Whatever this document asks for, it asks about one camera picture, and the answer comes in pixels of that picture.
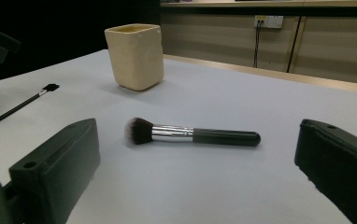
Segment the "power cord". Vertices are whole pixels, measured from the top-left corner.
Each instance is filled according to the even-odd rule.
[[[254,49],[253,67],[257,67],[258,44],[260,42],[260,31],[261,31],[261,26],[263,25],[263,23],[264,23],[264,21],[257,21],[257,26],[255,28],[255,49]]]

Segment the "cup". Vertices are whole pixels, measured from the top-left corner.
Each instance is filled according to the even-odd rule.
[[[161,27],[128,24],[105,30],[115,81],[132,91],[148,89],[164,78]]]

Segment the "thin black brush handle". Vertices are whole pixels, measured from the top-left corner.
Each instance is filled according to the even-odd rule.
[[[35,96],[33,96],[32,98],[24,101],[23,103],[15,106],[14,108],[12,108],[11,110],[9,110],[7,113],[3,114],[0,116],[0,121],[7,118],[8,116],[10,116],[11,114],[15,113],[16,111],[20,110],[21,108],[25,107],[26,105],[30,104],[31,102],[33,102],[36,98],[38,98],[40,95],[39,93]]]
[[[217,145],[255,147],[261,136],[255,132],[193,129],[193,142]]]

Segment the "power outlet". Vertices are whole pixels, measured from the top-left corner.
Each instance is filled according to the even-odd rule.
[[[283,24],[283,16],[268,16],[267,28],[281,28]]]
[[[261,22],[261,27],[267,27],[267,25],[268,25],[268,16],[263,16],[263,15],[255,16],[254,27],[257,27],[257,25],[259,24],[258,22]]]

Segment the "black curtain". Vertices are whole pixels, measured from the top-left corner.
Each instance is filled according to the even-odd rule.
[[[0,79],[106,49],[105,29],[135,22],[160,24],[160,1],[0,0],[0,32],[21,42]]]

